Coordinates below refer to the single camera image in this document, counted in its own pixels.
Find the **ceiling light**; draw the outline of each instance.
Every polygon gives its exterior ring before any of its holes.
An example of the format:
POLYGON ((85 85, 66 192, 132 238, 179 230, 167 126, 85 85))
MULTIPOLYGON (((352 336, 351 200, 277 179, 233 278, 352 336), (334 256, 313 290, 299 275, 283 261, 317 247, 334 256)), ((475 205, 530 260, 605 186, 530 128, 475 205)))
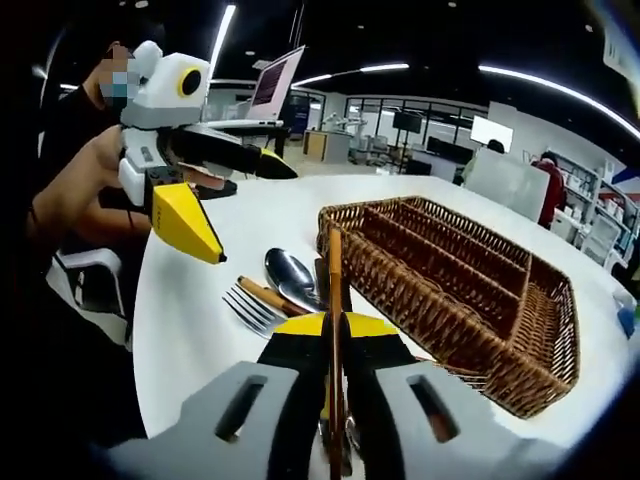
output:
POLYGON ((224 43, 224 38, 227 36, 227 30, 229 30, 229 24, 231 23, 234 13, 236 13, 236 6, 227 5, 222 21, 220 22, 220 27, 218 28, 218 35, 216 36, 216 42, 213 45, 213 52, 211 52, 211 62, 209 62, 209 81, 213 78, 213 72, 216 69, 216 64, 220 57, 222 44, 224 43))
POLYGON ((409 68, 409 65, 406 63, 392 63, 389 65, 376 65, 372 67, 363 67, 360 69, 363 73, 369 72, 380 72, 383 70, 404 70, 405 68, 409 68))
POLYGON ((320 80, 326 80, 327 78, 331 78, 331 75, 318 75, 317 77, 307 78, 306 80, 300 80, 299 82, 291 85, 292 87, 299 87, 301 85, 306 85, 311 82, 319 82, 320 80))
POLYGON ((515 72, 513 70, 507 70, 507 69, 504 69, 504 68, 497 68, 497 67, 490 67, 488 65, 480 65, 478 67, 478 69, 480 69, 483 72, 487 72, 487 73, 495 73, 497 75, 504 75, 504 76, 507 76, 507 77, 519 78, 521 80, 526 80, 528 82, 537 83, 539 85, 543 85, 545 87, 549 87, 549 88, 552 88, 554 90, 558 90, 558 91, 560 91, 562 93, 565 93, 565 94, 567 94, 567 95, 569 95, 569 96, 571 96, 571 97, 573 97, 575 99, 580 100, 581 102, 586 103, 587 105, 592 106, 596 110, 599 110, 600 112, 604 113, 606 116, 611 118, 614 122, 616 122, 622 128, 624 128, 629 133, 631 133, 631 135, 633 135, 638 140, 640 140, 640 131, 637 130, 631 123, 629 123, 627 120, 625 120, 624 118, 622 118, 620 115, 618 115, 614 111, 610 110, 609 108, 605 107, 601 103, 595 101, 593 98, 587 97, 586 95, 584 95, 584 94, 582 94, 580 92, 576 92, 575 90, 571 90, 570 88, 565 87, 563 85, 559 85, 559 84, 551 82, 549 80, 545 80, 544 78, 535 77, 533 75, 527 75, 526 73, 515 72))
POLYGON ((31 73, 33 73, 36 77, 40 77, 42 79, 47 78, 47 72, 40 65, 32 65, 31 73))
POLYGON ((267 60, 256 60, 255 63, 252 66, 256 70, 264 70, 269 65, 271 65, 271 62, 269 62, 267 60))

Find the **computer screen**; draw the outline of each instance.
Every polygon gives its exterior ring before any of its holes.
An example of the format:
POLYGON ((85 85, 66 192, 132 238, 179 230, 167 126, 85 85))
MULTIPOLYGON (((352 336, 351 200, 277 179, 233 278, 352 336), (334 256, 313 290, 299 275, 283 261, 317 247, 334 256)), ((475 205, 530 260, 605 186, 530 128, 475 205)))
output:
POLYGON ((260 73, 253 92, 248 120, 277 120, 305 47, 271 62, 260 73))
POLYGON ((393 116, 393 128, 420 133, 422 130, 422 117, 410 113, 397 112, 393 116))
POLYGON ((487 145, 491 140, 497 140, 504 145, 504 153, 508 153, 513 141, 513 129, 476 115, 473 117, 471 140, 484 145, 487 145))

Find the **laptop screen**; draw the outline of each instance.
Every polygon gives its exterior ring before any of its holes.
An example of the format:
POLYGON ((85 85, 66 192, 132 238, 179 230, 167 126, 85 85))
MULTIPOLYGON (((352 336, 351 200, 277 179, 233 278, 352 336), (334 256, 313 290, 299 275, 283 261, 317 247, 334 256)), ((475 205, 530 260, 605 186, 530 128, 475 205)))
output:
POLYGON ((287 53, 262 70, 253 92, 247 120, 278 119, 304 48, 287 53))

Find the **wicker basket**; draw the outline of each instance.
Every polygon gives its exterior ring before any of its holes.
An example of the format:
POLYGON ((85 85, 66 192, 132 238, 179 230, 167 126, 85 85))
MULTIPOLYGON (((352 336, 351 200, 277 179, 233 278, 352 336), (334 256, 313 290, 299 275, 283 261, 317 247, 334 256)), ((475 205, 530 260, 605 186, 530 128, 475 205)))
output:
POLYGON ((486 377, 484 394, 522 418, 578 378, 569 280, 463 215, 417 197, 322 209, 318 251, 343 232, 352 285, 438 361, 486 377))

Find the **metal spoon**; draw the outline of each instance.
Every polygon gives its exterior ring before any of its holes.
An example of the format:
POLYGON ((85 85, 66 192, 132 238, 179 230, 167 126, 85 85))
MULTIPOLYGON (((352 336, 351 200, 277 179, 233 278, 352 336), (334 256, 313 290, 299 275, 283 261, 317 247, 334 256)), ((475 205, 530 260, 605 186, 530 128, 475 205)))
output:
POLYGON ((304 290, 315 290, 315 281, 309 269, 289 252, 272 248, 265 255, 264 264, 276 289, 281 283, 288 282, 304 290))
POLYGON ((315 294, 315 280, 300 260, 281 248, 272 248, 265 255, 265 268, 280 295, 310 312, 325 311, 315 294))

